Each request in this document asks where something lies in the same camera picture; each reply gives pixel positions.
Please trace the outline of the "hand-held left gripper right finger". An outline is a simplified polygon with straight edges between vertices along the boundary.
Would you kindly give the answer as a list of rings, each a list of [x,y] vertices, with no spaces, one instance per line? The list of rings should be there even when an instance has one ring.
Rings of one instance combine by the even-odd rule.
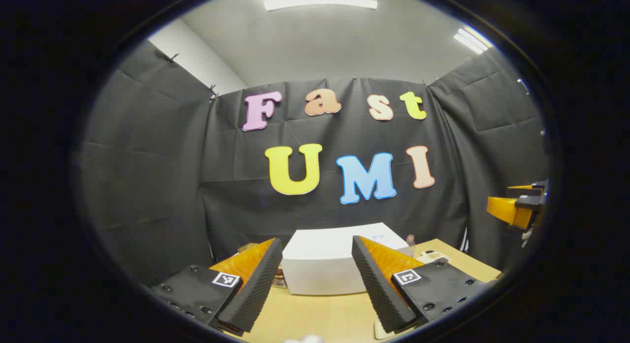
[[[456,312],[489,287],[443,258],[423,264],[364,236],[353,236],[351,255],[387,333]]]

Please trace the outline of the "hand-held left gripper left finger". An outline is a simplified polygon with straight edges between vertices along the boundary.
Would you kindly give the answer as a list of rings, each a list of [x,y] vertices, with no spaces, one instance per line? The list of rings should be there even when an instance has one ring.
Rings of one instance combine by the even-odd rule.
[[[213,329],[250,332],[282,260],[282,241],[272,238],[211,267],[189,265],[151,291],[173,309]]]

